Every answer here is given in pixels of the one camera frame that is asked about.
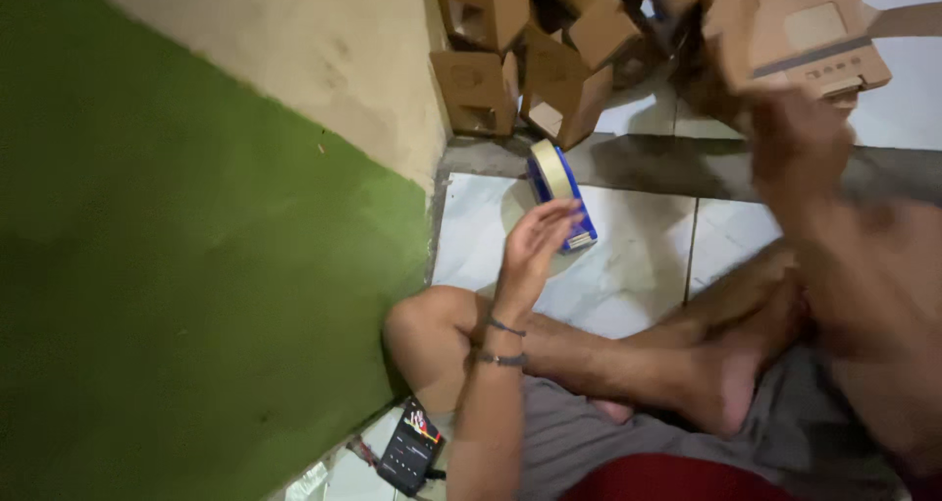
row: tape roll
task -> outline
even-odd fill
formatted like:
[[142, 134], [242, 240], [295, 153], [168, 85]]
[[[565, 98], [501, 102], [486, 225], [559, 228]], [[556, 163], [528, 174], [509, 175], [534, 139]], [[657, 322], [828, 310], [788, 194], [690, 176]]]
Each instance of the tape roll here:
[[566, 168], [559, 160], [559, 153], [553, 143], [544, 140], [530, 147], [536, 165], [540, 170], [540, 176], [546, 183], [549, 193], [554, 199], [572, 199], [573, 187], [569, 184], [569, 176], [566, 175]]

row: hand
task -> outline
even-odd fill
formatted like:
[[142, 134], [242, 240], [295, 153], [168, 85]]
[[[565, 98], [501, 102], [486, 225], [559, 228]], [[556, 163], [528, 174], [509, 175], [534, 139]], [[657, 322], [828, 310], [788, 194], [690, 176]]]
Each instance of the hand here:
[[770, 206], [830, 194], [847, 166], [854, 136], [831, 104], [800, 89], [753, 100], [753, 184]]
[[582, 220], [578, 199], [553, 199], [527, 212], [504, 247], [494, 316], [507, 326], [532, 310], [549, 275], [549, 262]]

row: red cloth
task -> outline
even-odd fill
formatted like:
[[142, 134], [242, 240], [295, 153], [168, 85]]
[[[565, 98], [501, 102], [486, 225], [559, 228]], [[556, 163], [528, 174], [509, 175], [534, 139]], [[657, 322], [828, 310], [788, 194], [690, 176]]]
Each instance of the red cloth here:
[[759, 475], [726, 464], [657, 453], [615, 459], [560, 501], [795, 501]]

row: blue tape dispenser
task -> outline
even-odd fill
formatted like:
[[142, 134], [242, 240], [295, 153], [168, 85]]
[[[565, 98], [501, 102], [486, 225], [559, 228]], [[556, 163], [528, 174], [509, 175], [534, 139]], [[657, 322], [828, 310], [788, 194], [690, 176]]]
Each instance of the blue tape dispenser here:
[[[526, 159], [526, 176], [540, 203], [550, 199], [582, 199], [566, 157], [559, 147], [549, 141], [541, 141], [530, 147], [530, 156]], [[560, 252], [576, 251], [598, 241], [598, 233], [595, 232], [584, 202], [579, 209], [585, 217], [573, 227], [572, 234], [563, 242]]]

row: green wall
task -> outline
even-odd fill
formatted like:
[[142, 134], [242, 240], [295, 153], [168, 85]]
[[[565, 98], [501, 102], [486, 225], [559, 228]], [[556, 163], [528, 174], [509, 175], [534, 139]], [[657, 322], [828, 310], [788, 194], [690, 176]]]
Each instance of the green wall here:
[[393, 397], [428, 238], [417, 184], [106, 1], [0, 0], [0, 499], [280, 486]]

